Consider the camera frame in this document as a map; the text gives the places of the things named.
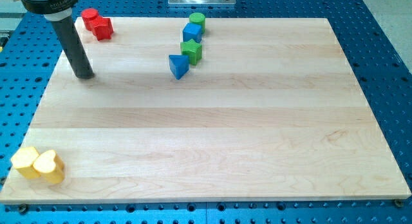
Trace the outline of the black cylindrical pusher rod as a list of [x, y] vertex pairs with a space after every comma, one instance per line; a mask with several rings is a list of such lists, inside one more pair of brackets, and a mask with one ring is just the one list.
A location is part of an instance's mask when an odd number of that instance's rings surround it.
[[51, 25], [75, 76], [80, 79], [91, 79], [94, 73], [72, 17], [52, 21]]

